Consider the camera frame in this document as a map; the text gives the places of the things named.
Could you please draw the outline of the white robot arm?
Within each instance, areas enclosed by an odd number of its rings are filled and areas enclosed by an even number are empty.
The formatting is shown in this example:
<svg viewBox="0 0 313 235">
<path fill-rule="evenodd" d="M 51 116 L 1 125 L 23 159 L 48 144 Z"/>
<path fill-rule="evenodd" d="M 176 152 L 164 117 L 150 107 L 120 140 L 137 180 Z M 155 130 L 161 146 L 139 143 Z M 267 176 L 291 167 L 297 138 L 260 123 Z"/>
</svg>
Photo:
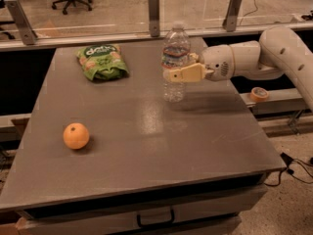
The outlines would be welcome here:
<svg viewBox="0 0 313 235">
<path fill-rule="evenodd" d="M 257 41 L 208 47 L 193 64 L 166 70 L 163 77 L 189 83 L 235 76 L 268 80 L 283 74 L 313 110 L 313 53 L 292 29 L 276 25 L 264 30 Z"/>
</svg>

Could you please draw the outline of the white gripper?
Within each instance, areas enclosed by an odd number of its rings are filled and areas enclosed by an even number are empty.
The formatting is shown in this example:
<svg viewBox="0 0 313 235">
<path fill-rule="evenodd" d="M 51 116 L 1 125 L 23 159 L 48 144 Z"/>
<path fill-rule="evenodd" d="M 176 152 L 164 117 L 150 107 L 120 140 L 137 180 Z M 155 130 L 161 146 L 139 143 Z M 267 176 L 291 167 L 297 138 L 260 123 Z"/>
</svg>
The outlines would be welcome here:
<svg viewBox="0 0 313 235">
<path fill-rule="evenodd" d="M 200 56 L 190 53 L 189 60 L 195 64 L 169 70 L 167 80 L 179 83 L 198 82 L 205 78 L 220 81 L 227 80 L 234 74 L 233 51 L 229 45 L 208 47 Z"/>
</svg>

